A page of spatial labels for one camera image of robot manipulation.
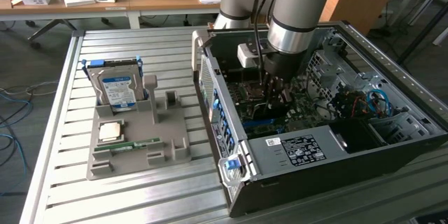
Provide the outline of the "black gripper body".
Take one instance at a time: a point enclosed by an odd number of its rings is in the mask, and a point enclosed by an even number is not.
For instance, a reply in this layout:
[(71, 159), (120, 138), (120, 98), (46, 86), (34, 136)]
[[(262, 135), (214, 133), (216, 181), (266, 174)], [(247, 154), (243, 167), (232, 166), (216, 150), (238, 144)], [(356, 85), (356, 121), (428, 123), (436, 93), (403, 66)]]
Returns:
[(298, 54), (287, 54), (280, 51), (270, 52), (264, 58), (264, 70), (271, 78), (279, 78), (290, 83), (298, 75), (303, 64), (306, 51)]

